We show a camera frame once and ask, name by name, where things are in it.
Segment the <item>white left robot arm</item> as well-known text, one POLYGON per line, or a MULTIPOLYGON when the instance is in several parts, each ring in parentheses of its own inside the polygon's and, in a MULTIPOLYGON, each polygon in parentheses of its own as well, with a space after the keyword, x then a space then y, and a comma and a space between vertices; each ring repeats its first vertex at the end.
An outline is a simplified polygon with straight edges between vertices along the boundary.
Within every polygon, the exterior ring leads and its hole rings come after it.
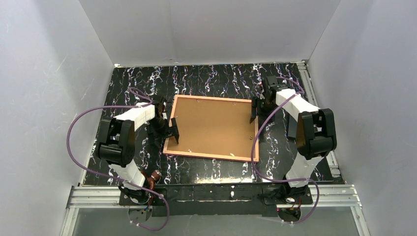
POLYGON ((122 178, 123 187, 134 191, 143 187, 153 190, 161 178, 158 170, 147 176, 134 161, 135 132, 143 125, 147 127, 151 144, 170 137, 174 138, 176 144, 179 143, 177 122, 175 118, 167 118, 166 102, 142 102, 114 118, 104 118, 96 145, 96 155, 122 178))

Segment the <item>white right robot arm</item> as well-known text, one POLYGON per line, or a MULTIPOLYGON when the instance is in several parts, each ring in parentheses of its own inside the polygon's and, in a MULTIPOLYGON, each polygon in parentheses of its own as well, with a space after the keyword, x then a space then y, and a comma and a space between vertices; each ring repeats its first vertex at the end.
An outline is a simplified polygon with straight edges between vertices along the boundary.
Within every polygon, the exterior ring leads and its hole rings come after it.
POLYGON ((256 167, 251 159, 252 170, 261 178, 276 183, 286 183, 290 188, 301 188, 310 183, 316 165, 337 147, 334 113, 331 109, 321 109, 302 98, 302 91, 291 88, 282 90, 269 88, 263 93, 261 108, 267 118, 258 129, 254 142, 257 142, 268 121, 284 109, 297 121, 297 156, 283 180, 272 179, 256 167))

